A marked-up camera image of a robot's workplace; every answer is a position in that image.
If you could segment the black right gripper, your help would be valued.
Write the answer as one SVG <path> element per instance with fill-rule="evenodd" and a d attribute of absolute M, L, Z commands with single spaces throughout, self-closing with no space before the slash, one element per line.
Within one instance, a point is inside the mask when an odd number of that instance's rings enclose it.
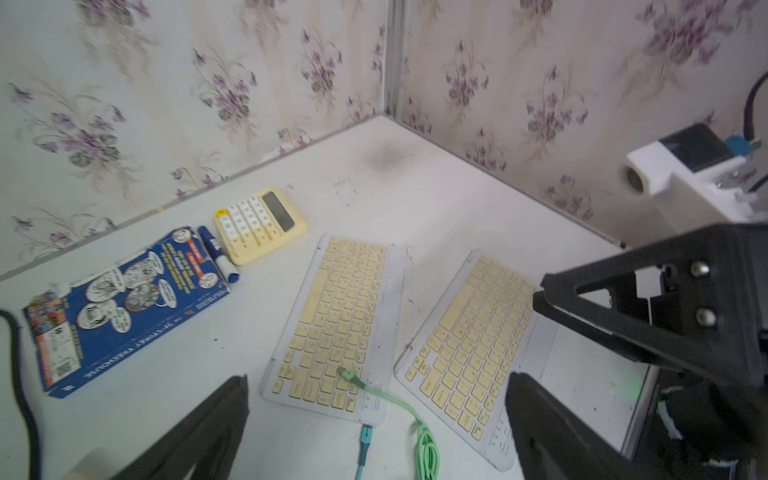
<path fill-rule="evenodd" d="M 661 293 L 637 294 L 658 266 Z M 722 224 L 547 274 L 536 312 L 634 362 L 767 382 L 767 226 Z"/>

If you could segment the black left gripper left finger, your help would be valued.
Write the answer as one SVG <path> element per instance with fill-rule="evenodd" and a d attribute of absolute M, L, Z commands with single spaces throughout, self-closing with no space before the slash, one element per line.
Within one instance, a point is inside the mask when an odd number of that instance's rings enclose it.
<path fill-rule="evenodd" d="M 232 376 L 117 479 L 227 479 L 249 416 L 249 385 Z"/>

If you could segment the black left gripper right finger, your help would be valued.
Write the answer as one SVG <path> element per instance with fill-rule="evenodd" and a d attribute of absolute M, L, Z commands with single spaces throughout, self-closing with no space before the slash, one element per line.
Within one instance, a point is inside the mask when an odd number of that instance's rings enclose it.
<path fill-rule="evenodd" d="M 525 373 L 509 377 L 505 407 L 526 479 L 650 479 Z"/>

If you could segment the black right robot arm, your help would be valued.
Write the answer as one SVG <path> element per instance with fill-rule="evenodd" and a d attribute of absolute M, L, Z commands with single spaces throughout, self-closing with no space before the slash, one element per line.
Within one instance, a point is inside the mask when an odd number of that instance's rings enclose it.
<path fill-rule="evenodd" d="M 640 457 L 626 458 L 531 376 L 506 411 L 534 478 L 767 474 L 767 227 L 716 224 L 547 274 L 536 312 L 628 360 L 672 373 Z"/>

